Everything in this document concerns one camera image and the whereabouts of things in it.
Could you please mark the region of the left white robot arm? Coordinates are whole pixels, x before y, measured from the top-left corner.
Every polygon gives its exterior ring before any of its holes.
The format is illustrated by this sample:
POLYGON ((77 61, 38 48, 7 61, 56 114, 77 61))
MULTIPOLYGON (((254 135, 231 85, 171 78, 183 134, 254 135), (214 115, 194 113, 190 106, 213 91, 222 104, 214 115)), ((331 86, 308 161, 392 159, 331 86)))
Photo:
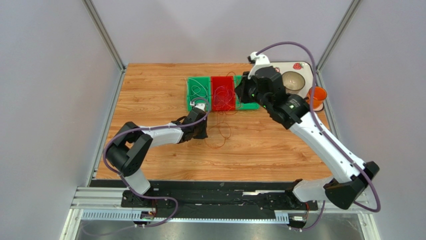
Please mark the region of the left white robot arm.
POLYGON ((103 150, 104 163, 119 174, 131 190, 143 195, 151 187, 141 170, 148 151, 163 145, 207 138, 208 114, 206 105, 199 103, 187 116, 165 125, 138 126, 129 121, 106 144, 103 150))

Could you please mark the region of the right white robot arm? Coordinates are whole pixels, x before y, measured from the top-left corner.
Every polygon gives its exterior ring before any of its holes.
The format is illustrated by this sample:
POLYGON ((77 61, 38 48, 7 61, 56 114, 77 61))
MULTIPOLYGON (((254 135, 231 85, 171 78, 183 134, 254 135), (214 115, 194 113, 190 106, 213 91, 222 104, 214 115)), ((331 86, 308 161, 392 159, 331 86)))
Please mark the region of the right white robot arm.
POLYGON ((379 203, 371 208, 358 201, 366 188, 372 186, 379 166, 373 161, 364 162, 339 142, 318 115, 311 112, 304 97, 287 93, 282 75, 274 67, 262 67, 253 75, 243 72, 235 93, 244 104, 263 107, 271 119, 303 140, 331 172, 327 178, 295 180, 285 191, 290 204, 328 201, 343 210, 353 205, 371 212, 380 210, 379 203))

